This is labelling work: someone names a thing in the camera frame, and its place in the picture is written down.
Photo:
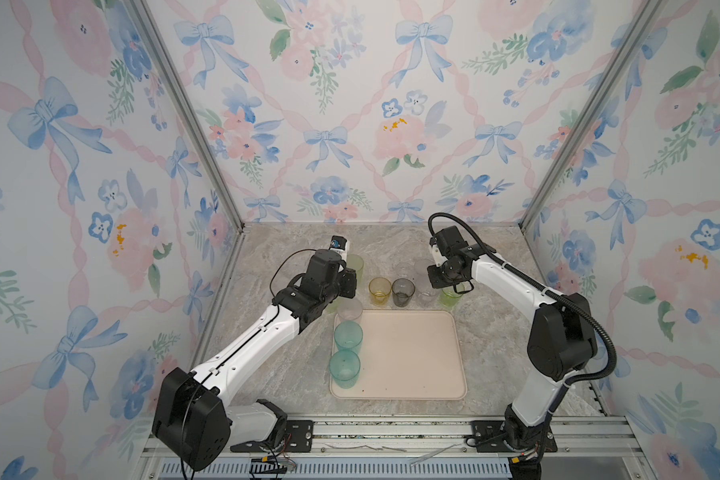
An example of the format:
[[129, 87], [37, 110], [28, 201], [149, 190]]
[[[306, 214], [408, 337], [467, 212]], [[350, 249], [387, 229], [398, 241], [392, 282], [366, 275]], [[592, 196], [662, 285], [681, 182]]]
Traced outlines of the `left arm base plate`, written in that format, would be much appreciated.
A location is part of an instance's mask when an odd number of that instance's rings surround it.
[[314, 437], [312, 420], [286, 420], [263, 441], [249, 441], [229, 447], [231, 453], [309, 453]]

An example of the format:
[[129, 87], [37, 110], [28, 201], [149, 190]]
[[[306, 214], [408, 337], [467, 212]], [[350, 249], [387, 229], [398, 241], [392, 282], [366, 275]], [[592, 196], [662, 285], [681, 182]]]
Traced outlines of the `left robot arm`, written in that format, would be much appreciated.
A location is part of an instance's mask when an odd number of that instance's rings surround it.
[[249, 443], [274, 452], [286, 435], [287, 415], [261, 399], [231, 406], [244, 383], [287, 342], [303, 333], [337, 298], [352, 299], [357, 276], [347, 265], [349, 242], [332, 237], [315, 249], [305, 272], [274, 294], [247, 330], [190, 371], [172, 370], [162, 381], [153, 435], [181, 461], [184, 473], [205, 469], [225, 450]]

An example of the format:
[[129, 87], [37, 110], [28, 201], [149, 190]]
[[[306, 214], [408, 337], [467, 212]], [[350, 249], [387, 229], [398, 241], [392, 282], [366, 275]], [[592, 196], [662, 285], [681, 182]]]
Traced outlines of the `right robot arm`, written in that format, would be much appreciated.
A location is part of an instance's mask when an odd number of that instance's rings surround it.
[[595, 330], [584, 317], [589, 312], [586, 299], [535, 281], [494, 248], [468, 243], [456, 226], [432, 231], [429, 246], [434, 263], [427, 274], [433, 288], [464, 295], [476, 284], [484, 285], [530, 320], [526, 352], [532, 369], [505, 410], [501, 439], [517, 452], [539, 451], [570, 388], [567, 381], [598, 350]]

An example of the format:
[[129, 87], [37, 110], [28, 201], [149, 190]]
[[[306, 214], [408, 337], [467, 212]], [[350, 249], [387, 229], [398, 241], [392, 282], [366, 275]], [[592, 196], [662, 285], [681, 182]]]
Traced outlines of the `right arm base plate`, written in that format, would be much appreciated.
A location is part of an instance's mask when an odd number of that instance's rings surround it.
[[545, 423], [527, 427], [504, 420], [475, 420], [470, 429], [465, 444], [479, 453], [530, 454], [541, 446], [545, 453], [558, 451], [551, 428]]

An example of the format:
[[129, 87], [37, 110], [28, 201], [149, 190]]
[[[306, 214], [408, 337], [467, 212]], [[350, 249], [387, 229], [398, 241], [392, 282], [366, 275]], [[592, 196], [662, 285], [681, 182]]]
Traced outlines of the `teal cup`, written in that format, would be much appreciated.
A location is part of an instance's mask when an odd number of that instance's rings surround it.
[[358, 354], [363, 341], [363, 329], [356, 321], [342, 321], [334, 330], [334, 343], [339, 351]]
[[339, 350], [329, 361], [330, 375], [336, 385], [342, 389], [349, 389], [356, 384], [360, 370], [360, 358], [352, 350]]

